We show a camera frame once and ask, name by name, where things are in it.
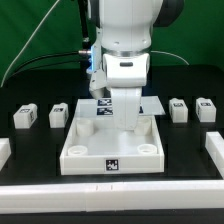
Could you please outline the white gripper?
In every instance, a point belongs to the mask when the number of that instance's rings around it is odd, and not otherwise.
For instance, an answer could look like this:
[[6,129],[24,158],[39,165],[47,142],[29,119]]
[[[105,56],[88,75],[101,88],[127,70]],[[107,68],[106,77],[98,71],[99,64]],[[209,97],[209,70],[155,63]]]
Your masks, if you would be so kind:
[[91,76],[89,91],[95,99],[104,96],[105,88],[110,92],[116,128],[134,130],[137,125],[149,61],[148,53],[134,57],[104,54],[101,68]]

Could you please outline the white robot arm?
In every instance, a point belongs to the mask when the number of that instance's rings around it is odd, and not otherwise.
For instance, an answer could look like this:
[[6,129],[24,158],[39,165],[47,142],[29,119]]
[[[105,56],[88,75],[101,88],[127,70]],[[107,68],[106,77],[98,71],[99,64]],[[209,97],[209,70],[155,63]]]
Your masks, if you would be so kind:
[[137,125],[142,88],[150,68],[152,32],[181,14],[185,0],[88,0],[88,17],[96,26],[91,47],[89,90],[100,99],[108,90],[115,126]]

